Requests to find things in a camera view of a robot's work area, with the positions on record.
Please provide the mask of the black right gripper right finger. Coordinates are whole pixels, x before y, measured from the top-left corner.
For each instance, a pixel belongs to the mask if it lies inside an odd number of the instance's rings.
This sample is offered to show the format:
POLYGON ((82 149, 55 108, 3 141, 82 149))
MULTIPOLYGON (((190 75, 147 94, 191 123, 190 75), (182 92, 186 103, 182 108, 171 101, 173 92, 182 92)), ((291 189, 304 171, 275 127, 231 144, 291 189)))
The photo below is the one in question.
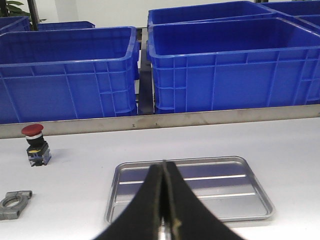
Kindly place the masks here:
POLYGON ((176 164, 163 163, 173 240, 241 240, 197 198, 176 164))

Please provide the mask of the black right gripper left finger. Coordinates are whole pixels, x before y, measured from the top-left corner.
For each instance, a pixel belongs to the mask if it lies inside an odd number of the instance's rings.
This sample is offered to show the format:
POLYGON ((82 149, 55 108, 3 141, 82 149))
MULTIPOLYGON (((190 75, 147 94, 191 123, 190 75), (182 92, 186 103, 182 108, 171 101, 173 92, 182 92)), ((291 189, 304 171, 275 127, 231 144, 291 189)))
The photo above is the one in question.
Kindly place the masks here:
POLYGON ((163 168, 151 165, 140 189, 97 240, 157 240, 161 225, 163 168))

